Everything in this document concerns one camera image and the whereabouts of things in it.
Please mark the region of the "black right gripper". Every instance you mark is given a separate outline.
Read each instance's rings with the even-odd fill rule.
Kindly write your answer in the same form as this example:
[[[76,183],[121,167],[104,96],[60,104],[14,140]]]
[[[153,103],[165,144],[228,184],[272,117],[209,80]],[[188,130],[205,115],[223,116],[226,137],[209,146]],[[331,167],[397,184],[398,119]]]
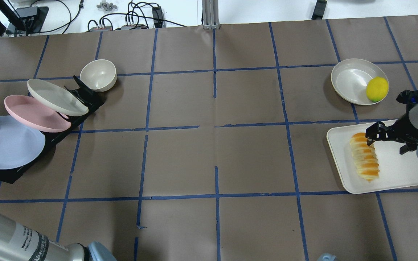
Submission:
[[[418,128],[409,119],[408,115],[403,115],[391,126],[386,126],[383,122],[373,123],[365,130],[366,145],[371,146],[376,141],[395,141],[402,143],[399,154],[413,152],[418,145]]]

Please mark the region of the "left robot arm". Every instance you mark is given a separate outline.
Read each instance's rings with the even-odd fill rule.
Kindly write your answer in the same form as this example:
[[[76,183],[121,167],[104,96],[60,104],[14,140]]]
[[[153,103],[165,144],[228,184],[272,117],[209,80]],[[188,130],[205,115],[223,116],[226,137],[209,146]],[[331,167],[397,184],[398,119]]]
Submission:
[[[326,140],[376,118],[153,109],[148,130],[85,123],[41,185],[1,188],[0,261],[392,261],[383,195],[333,185]]]

